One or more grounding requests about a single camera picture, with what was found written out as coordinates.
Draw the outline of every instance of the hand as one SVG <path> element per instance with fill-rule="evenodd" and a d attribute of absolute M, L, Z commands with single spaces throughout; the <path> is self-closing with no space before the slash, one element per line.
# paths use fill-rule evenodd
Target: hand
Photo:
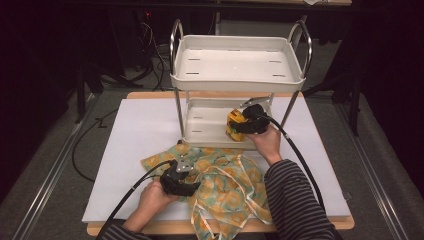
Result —
<path fill-rule="evenodd" d="M 152 181 L 144 188 L 137 209 L 123 226 L 132 232 L 141 232 L 156 214 L 178 199 L 179 196 L 167 195 L 159 181 Z"/>
<path fill-rule="evenodd" d="M 270 166 L 282 160 L 280 155 L 281 132 L 271 124 L 267 126 L 267 131 L 264 133 L 246 134 L 246 136 L 253 141 L 259 154 Z"/>

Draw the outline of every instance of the metal handle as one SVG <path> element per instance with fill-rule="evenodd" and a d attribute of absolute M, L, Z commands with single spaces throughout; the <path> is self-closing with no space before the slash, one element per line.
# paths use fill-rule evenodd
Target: metal handle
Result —
<path fill-rule="evenodd" d="M 308 52 L 306 54 L 306 61 L 305 61 L 305 66 L 303 66 L 303 70 L 302 70 L 302 74 L 300 75 L 301 78 L 306 78 L 306 74 L 309 71 L 309 66 L 311 65 L 311 59 L 312 59 L 312 40 L 311 40 L 311 36 L 309 35 L 309 31 L 306 28 L 306 24 L 304 21 L 302 20 L 298 20 L 295 22 L 294 26 L 292 27 L 289 37 L 288 37 L 288 41 L 289 43 L 292 43 L 292 38 L 294 35 L 294 32 L 296 31 L 296 29 L 300 27 L 302 29 L 302 33 L 303 33 L 303 37 L 306 39 L 306 41 L 308 42 Z"/>
<path fill-rule="evenodd" d="M 174 27 L 172 28 L 171 39 L 169 40 L 169 63 L 171 66 L 171 75 L 175 72 L 175 54 L 174 54 L 174 43 L 175 43 L 175 35 L 177 34 L 177 29 L 180 31 L 180 39 L 183 39 L 183 25 L 181 24 L 180 19 L 175 20 Z"/>

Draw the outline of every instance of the white cart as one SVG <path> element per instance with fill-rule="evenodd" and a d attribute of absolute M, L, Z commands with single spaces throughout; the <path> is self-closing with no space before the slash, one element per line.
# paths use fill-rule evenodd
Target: white cart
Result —
<path fill-rule="evenodd" d="M 301 70 L 292 47 L 300 27 L 308 43 Z M 176 49 L 176 35 L 180 39 Z M 292 93 L 287 119 L 303 86 L 312 58 L 312 41 L 303 21 L 297 21 L 288 39 L 278 37 L 184 36 L 176 20 L 170 40 L 171 81 L 175 92 L 183 142 L 197 147 L 254 149 L 246 138 L 234 142 L 225 134 L 227 115 L 242 111 L 248 99 L 190 98 L 190 91 L 266 92 L 261 105 L 272 116 L 270 106 L 275 93 Z M 182 113 L 179 91 L 186 92 L 186 112 Z"/>

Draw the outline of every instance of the floor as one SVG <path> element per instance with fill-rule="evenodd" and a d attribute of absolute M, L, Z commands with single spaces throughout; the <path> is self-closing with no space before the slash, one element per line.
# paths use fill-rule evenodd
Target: floor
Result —
<path fill-rule="evenodd" d="M 338 44 L 314 41 L 314 58 L 304 89 L 323 81 Z M 140 81 L 142 91 L 158 84 L 154 74 Z M 161 86 L 171 87 L 165 72 Z M 81 222 L 121 99 L 135 91 L 104 83 L 102 94 L 87 92 L 88 112 L 76 124 L 76 96 L 70 109 L 51 127 L 14 188 L 0 206 L 0 239 L 94 239 Z M 424 201 L 402 168 L 372 110 L 362 96 L 358 118 L 359 137 L 347 127 L 348 105 L 335 105 L 331 92 L 307 98 L 329 155 L 355 227 L 340 231 L 344 239 L 424 239 Z"/>

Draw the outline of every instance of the patterned cloth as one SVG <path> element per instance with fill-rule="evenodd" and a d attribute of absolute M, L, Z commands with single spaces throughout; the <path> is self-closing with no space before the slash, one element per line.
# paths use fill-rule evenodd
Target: patterned cloth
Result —
<path fill-rule="evenodd" d="M 158 163 L 181 156 L 194 169 L 186 183 L 201 182 L 192 197 L 182 197 L 189 205 L 191 223 L 199 239 L 233 239 L 252 215 L 271 224 L 264 176 L 256 162 L 243 156 L 240 149 L 190 148 L 178 144 L 169 150 L 143 159 L 148 171 Z M 168 166 L 152 175 L 161 175 Z M 219 222 L 215 235 L 206 221 L 204 210 Z"/>

